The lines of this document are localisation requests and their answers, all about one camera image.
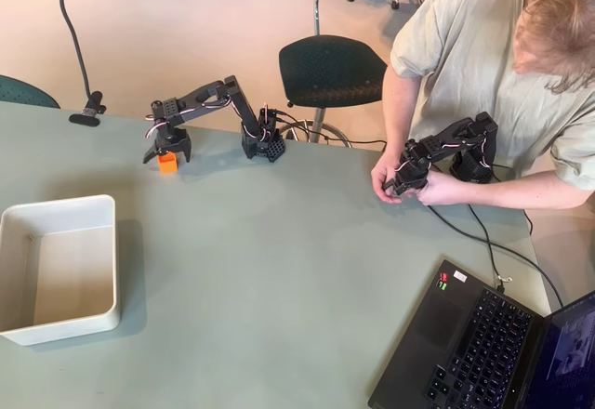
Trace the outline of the person's right hand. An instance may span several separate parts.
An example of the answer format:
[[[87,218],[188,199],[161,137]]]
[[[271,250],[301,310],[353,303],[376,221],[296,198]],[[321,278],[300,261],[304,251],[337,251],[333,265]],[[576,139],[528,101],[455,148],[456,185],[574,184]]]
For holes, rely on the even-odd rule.
[[[386,181],[394,177],[394,171],[399,165],[399,155],[396,152],[385,150],[371,171],[373,190],[376,196],[386,204],[396,205],[402,202],[401,198],[393,195],[391,188],[383,189]]]

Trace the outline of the person's left hand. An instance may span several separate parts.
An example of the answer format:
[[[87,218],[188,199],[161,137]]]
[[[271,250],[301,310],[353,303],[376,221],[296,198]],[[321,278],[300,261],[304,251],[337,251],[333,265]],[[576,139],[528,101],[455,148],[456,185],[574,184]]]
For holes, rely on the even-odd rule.
[[[431,170],[426,184],[416,191],[416,197],[426,206],[467,204],[468,186],[469,184],[449,175]]]

